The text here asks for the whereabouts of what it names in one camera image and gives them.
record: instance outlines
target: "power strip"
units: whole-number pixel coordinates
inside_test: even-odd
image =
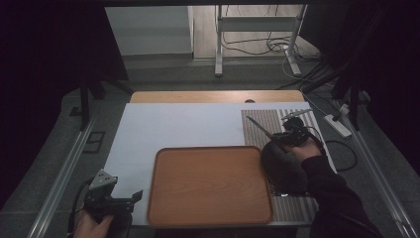
[[[352,135],[352,133],[339,121],[333,121],[333,115],[327,115],[324,117],[324,120],[328,122],[336,131],[343,137],[348,138]]]

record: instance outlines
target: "wall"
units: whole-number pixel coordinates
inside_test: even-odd
[[[192,53],[188,11],[191,7],[106,8],[122,56]]]

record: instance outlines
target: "brown tray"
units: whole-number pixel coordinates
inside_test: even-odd
[[[157,153],[148,219],[153,226],[272,221],[257,147],[168,148]]]

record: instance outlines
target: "floor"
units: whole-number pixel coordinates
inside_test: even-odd
[[[224,5],[223,17],[296,17],[300,5]],[[194,6],[194,58],[211,59],[216,52],[216,6]],[[222,44],[224,58],[275,58],[282,57],[282,44],[287,44],[290,32],[226,32]],[[317,56],[318,50],[298,37],[296,44],[305,56]]]

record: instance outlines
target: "person's hand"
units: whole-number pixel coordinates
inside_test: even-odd
[[[74,238],[105,238],[114,216],[105,216],[98,224],[85,210],[80,211]]]
[[[291,152],[294,155],[294,158],[300,163],[308,158],[322,155],[318,145],[312,138],[309,138],[305,143],[298,147],[283,146],[283,149],[286,152]]]

